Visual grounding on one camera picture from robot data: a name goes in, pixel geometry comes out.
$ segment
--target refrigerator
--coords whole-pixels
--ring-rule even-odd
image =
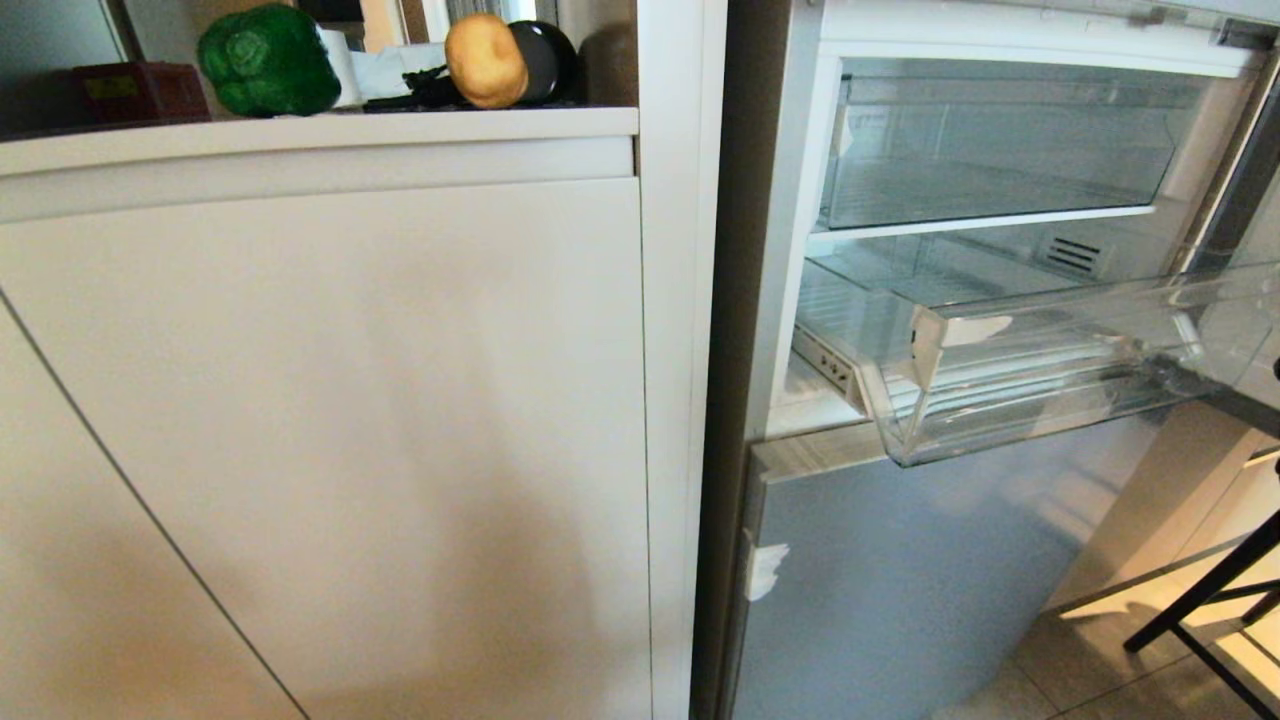
[[[1274,382],[1280,254],[1233,255],[1280,159],[1277,24],[731,8],[694,716],[963,700],[1171,407],[1274,419],[1239,388]]]

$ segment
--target silver refrigerator door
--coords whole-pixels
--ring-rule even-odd
[[[991,680],[1162,411],[904,469],[870,424],[753,451],[732,716],[919,720]],[[786,555],[769,585],[768,562]]]

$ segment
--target clear plastic drawer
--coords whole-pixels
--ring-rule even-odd
[[[796,323],[911,465],[1203,396],[1277,316],[1280,264],[1080,284],[938,233],[810,258]]]
[[[1207,83],[1115,68],[847,59],[826,225],[1149,205]]]

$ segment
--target white wall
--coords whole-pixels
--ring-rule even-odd
[[[206,5],[188,0],[125,0],[142,56],[152,63],[196,64],[196,42],[207,23]]]
[[[1211,527],[1235,527],[1225,520],[1234,514],[1233,506],[1221,505],[1220,498],[1265,439],[1263,433],[1208,405],[1188,402],[1174,409],[1046,607],[1165,568],[1183,556],[1197,528],[1211,520]]]
[[[55,73],[123,60],[99,1],[4,0],[0,28],[0,135],[90,123],[76,86]]]
[[[365,15],[365,50],[381,53],[384,47],[404,45],[404,18],[396,0],[360,0]]]

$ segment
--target shelf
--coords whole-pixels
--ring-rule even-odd
[[[856,366],[902,465],[1234,383],[1280,307],[1280,264],[1079,284],[957,238],[892,245],[913,243],[808,260],[796,324]]]
[[[902,223],[893,225],[876,225],[867,228],[826,229],[826,219],[814,232],[809,233],[809,242],[840,242],[844,240],[861,240],[869,237],[897,237],[902,234],[918,234],[925,232],[954,232],[972,231],[980,228],[1001,228],[1010,225],[1036,225],[1044,223],[1064,223],[1068,220],[1101,220],[1106,218],[1130,218],[1133,215],[1149,215],[1156,211],[1155,205],[1133,205],[1125,208],[1089,208],[1085,210],[1061,210],[1052,213],[1025,213],[1021,215],[983,215],[980,218],[965,218],[960,220],[931,220],[927,223]]]
[[[1149,206],[1151,191],[955,161],[841,163],[828,228]]]

